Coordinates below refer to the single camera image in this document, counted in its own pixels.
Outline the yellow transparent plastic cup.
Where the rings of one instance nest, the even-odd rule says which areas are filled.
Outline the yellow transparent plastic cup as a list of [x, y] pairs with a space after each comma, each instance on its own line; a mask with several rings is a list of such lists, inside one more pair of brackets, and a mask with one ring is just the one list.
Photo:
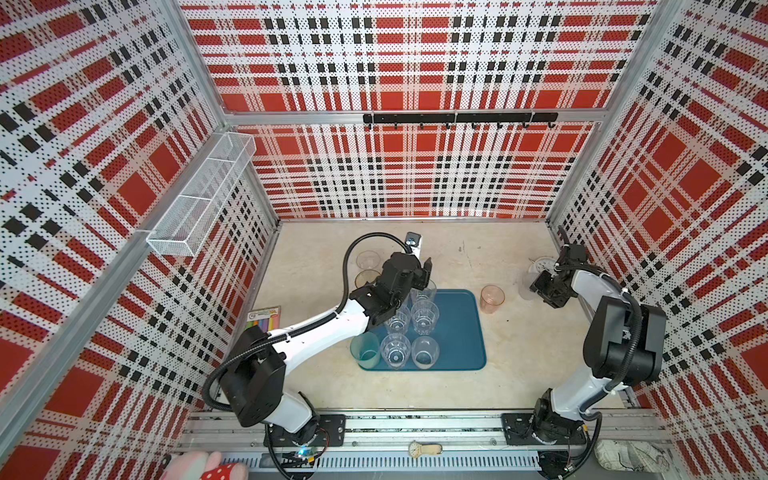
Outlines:
[[355, 277], [355, 288], [361, 288], [369, 283], [374, 283], [379, 275], [380, 272], [375, 269], [366, 269], [359, 272]]

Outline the clear faceted cup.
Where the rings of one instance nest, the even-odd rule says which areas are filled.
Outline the clear faceted cup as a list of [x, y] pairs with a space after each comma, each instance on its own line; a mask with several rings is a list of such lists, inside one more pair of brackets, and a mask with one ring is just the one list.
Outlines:
[[406, 335], [409, 329], [411, 313], [408, 307], [402, 306], [396, 313], [385, 322], [385, 328], [388, 335], [402, 334]]

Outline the pink transparent plastic cup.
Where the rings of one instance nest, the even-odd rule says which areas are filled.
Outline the pink transparent plastic cup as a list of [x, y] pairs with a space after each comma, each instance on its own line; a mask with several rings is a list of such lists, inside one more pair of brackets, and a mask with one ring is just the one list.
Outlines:
[[506, 300], [505, 292], [497, 285], [486, 285], [481, 290], [480, 309], [486, 314], [499, 310]]

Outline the frosted clear plastic cup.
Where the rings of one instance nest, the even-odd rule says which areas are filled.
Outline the frosted clear plastic cup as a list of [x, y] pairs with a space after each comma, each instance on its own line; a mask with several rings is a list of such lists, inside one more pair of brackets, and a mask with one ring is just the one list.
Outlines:
[[439, 343], [430, 336], [420, 336], [411, 345], [411, 357], [414, 365], [421, 370], [435, 366], [440, 356]]

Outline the green textured plastic cup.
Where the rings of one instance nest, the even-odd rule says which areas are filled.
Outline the green textured plastic cup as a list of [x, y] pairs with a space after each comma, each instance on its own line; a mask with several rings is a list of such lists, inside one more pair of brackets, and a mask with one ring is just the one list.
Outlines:
[[379, 337], [373, 332], [358, 335], [350, 343], [350, 354], [358, 366], [365, 370], [372, 370], [379, 364], [379, 349]]

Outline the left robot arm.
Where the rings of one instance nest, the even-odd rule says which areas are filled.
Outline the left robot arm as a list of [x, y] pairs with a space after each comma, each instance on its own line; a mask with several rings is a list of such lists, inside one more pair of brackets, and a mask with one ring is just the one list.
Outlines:
[[[347, 263], [364, 240], [384, 238], [400, 250], [383, 264], [371, 282], [351, 289]], [[432, 261], [420, 260], [422, 236], [415, 232], [403, 240], [385, 232], [372, 232], [354, 240], [342, 262], [343, 294], [339, 304], [303, 322], [262, 331], [242, 332], [226, 359], [202, 386], [208, 407], [232, 412], [241, 426], [279, 427], [297, 446], [310, 444], [321, 430], [320, 415], [299, 392], [285, 387], [285, 378], [298, 366], [326, 349], [372, 331], [390, 320], [413, 289], [425, 289], [431, 280]]]

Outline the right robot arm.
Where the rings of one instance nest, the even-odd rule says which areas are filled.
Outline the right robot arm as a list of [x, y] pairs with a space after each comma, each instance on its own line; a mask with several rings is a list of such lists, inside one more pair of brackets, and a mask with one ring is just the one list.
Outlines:
[[659, 378], [667, 316], [639, 302], [617, 279], [591, 264], [584, 245], [563, 240], [554, 267], [538, 274], [529, 290], [559, 309], [581, 299], [593, 312], [584, 338], [580, 366], [561, 386], [537, 400], [529, 427], [538, 442], [553, 445], [573, 438], [599, 413], [607, 396]]

